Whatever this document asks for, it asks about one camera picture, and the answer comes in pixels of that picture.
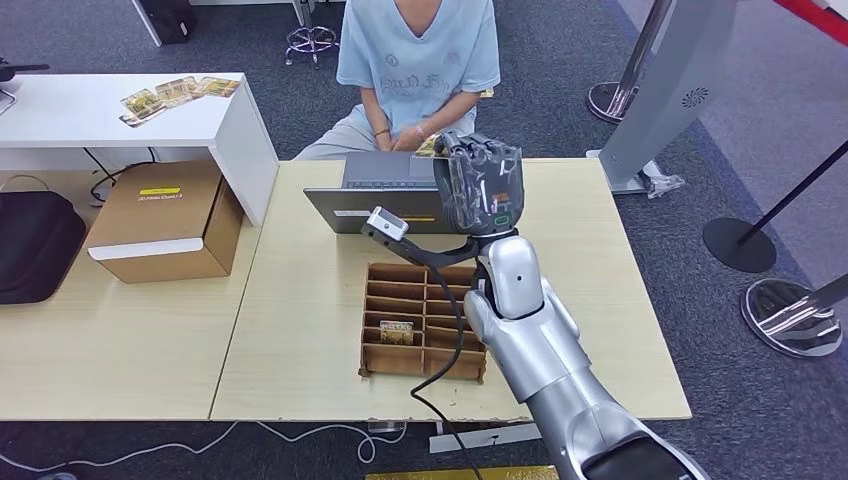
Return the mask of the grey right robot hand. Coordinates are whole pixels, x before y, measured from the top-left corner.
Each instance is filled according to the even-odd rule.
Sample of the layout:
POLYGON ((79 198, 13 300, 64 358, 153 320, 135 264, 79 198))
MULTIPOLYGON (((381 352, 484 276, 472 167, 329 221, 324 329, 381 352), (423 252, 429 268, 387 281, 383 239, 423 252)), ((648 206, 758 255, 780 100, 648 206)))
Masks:
POLYGON ((513 231, 525 200, 522 149, 453 130, 440 134, 434 149, 434 179, 451 228, 478 237, 513 231))

